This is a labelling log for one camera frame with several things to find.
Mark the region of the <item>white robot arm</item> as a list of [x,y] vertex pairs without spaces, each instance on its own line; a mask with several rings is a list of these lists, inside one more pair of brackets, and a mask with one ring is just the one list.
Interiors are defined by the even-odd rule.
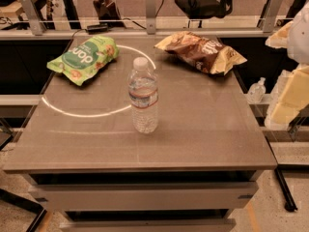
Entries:
[[283,70],[270,92],[265,118],[269,130],[286,130],[291,121],[309,104],[309,3],[295,18],[267,38],[266,45],[286,48],[288,57],[297,62],[289,72]]

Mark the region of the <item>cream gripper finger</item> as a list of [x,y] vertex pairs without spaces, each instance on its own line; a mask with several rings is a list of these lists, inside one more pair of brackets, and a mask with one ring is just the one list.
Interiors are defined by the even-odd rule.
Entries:
[[272,131],[286,130],[298,113],[309,104],[309,66],[283,70],[270,93],[265,126]]
[[281,27],[277,32],[269,36],[266,40],[266,46],[272,48],[286,48],[288,45],[288,35],[292,22],[288,22],[283,27]]

